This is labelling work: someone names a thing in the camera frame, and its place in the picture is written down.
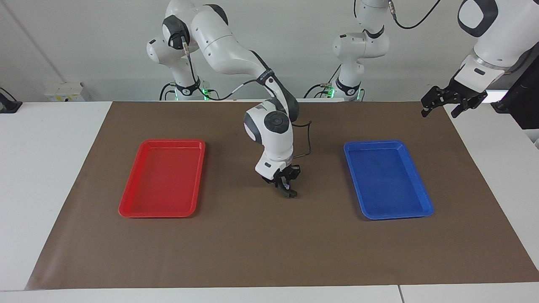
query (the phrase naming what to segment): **green light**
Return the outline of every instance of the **green light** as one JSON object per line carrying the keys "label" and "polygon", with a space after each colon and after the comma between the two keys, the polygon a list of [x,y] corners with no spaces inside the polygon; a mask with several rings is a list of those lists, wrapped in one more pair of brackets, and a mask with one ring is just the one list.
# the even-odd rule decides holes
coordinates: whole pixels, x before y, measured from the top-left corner
{"label": "green light", "polygon": [[209,95],[209,94],[208,94],[208,90],[207,90],[207,89],[202,89],[202,94],[204,95],[204,100],[209,100],[209,98],[208,98],[208,97],[206,97],[206,96],[208,96],[208,95]]}
{"label": "green light", "polygon": [[363,96],[365,95],[365,90],[360,88],[360,91],[357,94],[356,101],[363,101]]}

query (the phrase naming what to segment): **white table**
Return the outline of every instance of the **white table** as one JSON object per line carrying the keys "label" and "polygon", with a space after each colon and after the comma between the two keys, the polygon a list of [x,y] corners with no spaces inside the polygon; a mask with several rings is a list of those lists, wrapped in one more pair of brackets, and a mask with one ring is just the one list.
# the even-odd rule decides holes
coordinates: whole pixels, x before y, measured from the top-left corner
{"label": "white table", "polygon": [[[0,302],[402,302],[401,290],[406,303],[539,298],[539,283],[21,291],[110,105],[26,103],[0,115]],[[489,105],[453,123],[538,267],[539,150]]]}

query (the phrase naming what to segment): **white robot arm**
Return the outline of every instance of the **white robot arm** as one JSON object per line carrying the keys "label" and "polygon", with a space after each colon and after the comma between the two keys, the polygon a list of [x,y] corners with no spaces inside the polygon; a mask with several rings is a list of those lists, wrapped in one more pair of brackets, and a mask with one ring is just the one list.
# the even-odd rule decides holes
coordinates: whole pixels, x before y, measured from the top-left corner
{"label": "white robot arm", "polygon": [[218,5],[194,6],[190,0],[172,0],[167,15],[164,41],[172,49],[183,50],[189,63],[190,52],[200,49],[216,72],[251,75],[272,96],[245,113],[244,126],[249,137],[264,146],[256,172],[266,182],[275,183],[285,196],[294,197],[297,193],[290,189],[290,180],[300,173],[299,166],[292,165],[292,122],[299,115],[296,98],[255,52],[239,44]]}
{"label": "white robot arm", "polygon": [[387,11],[388,0],[361,0],[356,18],[363,32],[346,33],[333,41],[333,53],[341,60],[341,71],[331,83],[335,98],[355,100],[365,70],[359,59],[378,58],[388,52],[389,38],[383,23]]}
{"label": "white robot arm", "polygon": [[193,67],[193,73],[197,81],[191,76],[191,68],[187,59],[182,58],[183,53],[169,47],[163,40],[163,36],[158,36],[146,44],[146,52],[150,59],[158,64],[170,69],[176,84],[176,94],[182,96],[183,100],[200,99],[197,87],[201,84]]}
{"label": "white robot arm", "polygon": [[539,41],[539,1],[464,0],[458,22],[479,39],[449,85],[434,86],[421,99],[423,117],[445,104],[458,104],[451,112],[454,118],[477,108],[486,88]]}

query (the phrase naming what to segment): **cable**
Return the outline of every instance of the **cable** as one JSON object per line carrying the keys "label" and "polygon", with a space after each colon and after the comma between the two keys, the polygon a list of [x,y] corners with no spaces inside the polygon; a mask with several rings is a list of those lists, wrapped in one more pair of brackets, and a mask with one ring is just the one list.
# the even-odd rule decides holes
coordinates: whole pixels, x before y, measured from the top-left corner
{"label": "cable", "polygon": [[309,88],[309,90],[307,90],[307,92],[305,93],[305,95],[303,96],[303,98],[305,99],[305,98],[309,95],[309,93],[310,93],[313,89],[315,89],[315,88],[317,88],[317,87],[323,87],[323,86],[322,86],[321,84],[313,85],[311,88]]}
{"label": "cable", "polygon": [[309,143],[309,152],[306,153],[306,154],[293,156],[294,159],[308,156],[308,155],[310,155],[310,152],[312,151],[311,146],[310,146],[310,124],[311,123],[313,123],[313,122],[310,121],[310,120],[309,120],[309,122],[307,122],[307,124],[303,124],[303,125],[298,125],[298,124],[292,123],[292,126],[294,126],[294,127],[307,127],[307,142]]}
{"label": "cable", "polygon": [[316,96],[318,96],[318,95],[320,95],[320,97],[322,97],[322,95],[323,95],[324,93],[327,94],[328,92],[326,92],[326,91],[317,92],[316,95],[314,95],[314,97],[316,98]]}
{"label": "cable", "polygon": [[13,99],[13,101],[18,102],[17,99],[15,99],[15,97],[13,97],[13,95],[10,94],[8,91],[6,91],[3,87],[0,87],[0,89],[3,90],[3,91],[5,91],[6,94],[8,94],[8,95]]}
{"label": "cable", "polygon": [[[335,70],[335,72],[333,72],[333,75],[331,75],[331,78],[329,78],[328,82],[329,84],[331,84],[331,81],[333,80],[333,77],[337,74],[339,68],[341,68],[341,65],[342,64],[339,64],[339,66],[337,67],[337,69]],[[311,88],[309,88],[309,90],[305,93],[305,95],[303,96],[303,98],[305,99],[307,97],[307,95],[315,88],[317,87],[325,87],[323,84],[316,84],[316,85],[313,85]]]}
{"label": "cable", "polygon": [[175,91],[167,91],[167,92],[165,93],[165,101],[167,100],[167,95],[168,95],[169,93],[175,94],[176,92],[175,92]]}
{"label": "cable", "polygon": [[165,93],[165,89],[169,86],[174,86],[174,83],[167,83],[163,88],[161,89],[161,94],[159,94],[159,101],[163,101],[163,94]]}
{"label": "cable", "polygon": [[219,98],[219,93],[215,89],[207,89],[207,92],[215,92],[217,94],[217,98]]}
{"label": "cable", "polygon": [[425,15],[425,17],[423,17],[423,19],[421,19],[416,25],[413,25],[413,26],[403,26],[401,23],[399,23],[399,21],[397,20],[397,13],[395,11],[395,5],[393,4],[393,1],[392,0],[389,0],[389,11],[391,12],[391,14],[393,15],[393,20],[395,20],[395,23],[401,28],[401,29],[404,29],[404,30],[411,30],[411,29],[414,29],[416,27],[418,27],[421,23],[423,23],[423,21],[425,21],[425,19],[432,13],[432,11],[436,8],[436,6],[438,6],[438,3],[440,3],[441,0],[437,0],[436,3],[432,6],[431,10]]}
{"label": "cable", "polygon": [[505,72],[503,75],[510,75],[510,74],[512,74],[512,73],[514,73],[514,72],[516,72],[516,71],[518,71],[519,69],[521,69],[521,68],[524,66],[524,64],[528,61],[528,59],[530,58],[531,53],[533,53],[533,50],[534,50],[533,47],[530,48],[530,50],[528,51],[528,54],[526,54],[526,56],[524,57],[524,59],[522,60],[522,62],[520,62],[520,64],[519,64],[516,68],[514,68],[514,69],[512,69],[512,70],[510,70],[510,71]]}
{"label": "cable", "polygon": [[339,64],[337,69],[335,70],[335,72],[333,73],[333,75],[331,75],[331,78],[329,78],[329,81],[328,83],[331,83],[331,81],[333,80],[333,77],[337,74],[339,68],[341,68],[342,64]]}
{"label": "cable", "polygon": [[[193,77],[193,81],[196,83],[196,79],[195,79],[195,72],[193,71],[193,64],[191,62],[191,55],[188,55],[187,56],[187,61],[189,61],[189,67],[191,68],[191,76]],[[223,101],[223,100],[226,100],[228,99],[228,97],[232,96],[235,92],[237,92],[240,88],[242,88],[244,85],[246,84],[249,84],[249,83],[252,83],[252,82],[256,82],[257,80],[256,79],[252,79],[252,80],[249,80],[249,81],[245,81],[243,82],[242,84],[240,84],[238,87],[236,87],[232,92],[230,92],[228,95],[226,95],[225,97],[223,98],[217,98],[217,99],[214,99],[208,95],[206,95],[202,89],[200,88],[200,85],[197,85],[197,89],[198,91],[203,95],[205,96],[206,98],[210,99],[210,100],[213,100],[213,101]]]}

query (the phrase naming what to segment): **brown mat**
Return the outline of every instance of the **brown mat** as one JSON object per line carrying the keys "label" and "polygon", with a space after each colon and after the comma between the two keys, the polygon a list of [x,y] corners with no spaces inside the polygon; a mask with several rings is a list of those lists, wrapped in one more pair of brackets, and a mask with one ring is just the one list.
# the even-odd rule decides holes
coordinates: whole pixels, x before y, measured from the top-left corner
{"label": "brown mat", "polygon": [[[302,104],[313,153],[296,199],[255,172],[245,103],[115,102],[27,289],[330,286],[539,281],[539,272],[445,112],[421,104]],[[296,150],[306,151],[305,129]],[[207,150],[188,219],[128,219],[118,205],[139,144],[200,138]],[[343,153],[357,140],[404,141],[434,215],[369,221]]]}

